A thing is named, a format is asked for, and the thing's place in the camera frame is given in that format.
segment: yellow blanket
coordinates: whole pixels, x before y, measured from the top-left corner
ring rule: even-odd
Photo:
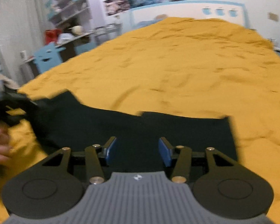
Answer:
[[[137,114],[233,116],[241,163],[273,186],[280,224],[280,58],[252,30],[218,19],[168,18],[72,58],[24,85],[31,98],[68,89],[85,105]],[[4,182],[45,157],[27,122],[10,131]],[[0,223],[8,217],[0,201]]]

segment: black cloth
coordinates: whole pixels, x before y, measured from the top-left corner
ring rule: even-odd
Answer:
[[[117,137],[110,168],[122,172],[162,171],[158,139],[166,137],[173,145],[184,145],[203,152],[214,147],[237,160],[228,117],[194,119],[154,112],[141,116],[101,110],[82,105],[67,91],[52,99],[34,117],[32,128],[47,153],[62,147],[84,151],[93,144],[103,145]]]

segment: human hand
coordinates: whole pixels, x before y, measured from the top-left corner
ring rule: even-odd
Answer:
[[[9,135],[7,131],[7,126],[0,126],[0,165],[8,165],[10,161],[10,149],[11,147],[8,145],[9,143]]]

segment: blue apple decoration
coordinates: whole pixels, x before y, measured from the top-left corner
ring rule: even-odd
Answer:
[[[224,16],[224,15],[225,15],[224,9],[223,9],[222,7],[216,9],[216,14],[217,14],[218,16]]]
[[[211,9],[209,7],[206,7],[206,8],[203,8],[202,9],[202,12],[205,14],[205,15],[211,15]]]
[[[231,17],[237,17],[237,10],[235,10],[235,9],[229,10],[229,15],[230,15]]]

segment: headboard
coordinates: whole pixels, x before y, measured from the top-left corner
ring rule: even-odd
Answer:
[[[220,18],[249,28],[244,4],[220,1],[178,1],[153,4],[129,10],[131,27],[144,21],[155,21],[158,16],[180,18]]]

